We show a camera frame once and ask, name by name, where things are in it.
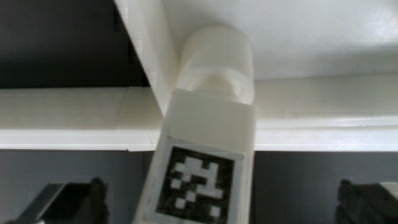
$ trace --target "white panel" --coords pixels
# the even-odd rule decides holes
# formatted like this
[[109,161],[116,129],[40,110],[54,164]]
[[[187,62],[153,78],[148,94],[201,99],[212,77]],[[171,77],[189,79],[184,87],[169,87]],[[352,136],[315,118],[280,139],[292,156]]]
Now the white panel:
[[232,25],[255,45],[258,79],[398,72],[397,0],[166,0],[177,47]]
[[153,150],[162,114],[152,89],[0,90],[0,148]]
[[166,113],[177,86],[178,55],[162,0],[116,0],[155,97]]
[[398,75],[256,81],[258,128],[398,126]]

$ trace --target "qr-like marker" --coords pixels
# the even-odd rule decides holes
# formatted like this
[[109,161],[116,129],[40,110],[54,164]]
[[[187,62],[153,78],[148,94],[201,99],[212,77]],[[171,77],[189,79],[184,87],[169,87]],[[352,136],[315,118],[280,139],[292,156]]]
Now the qr-like marker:
[[235,161],[173,148],[157,212],[228,224]]

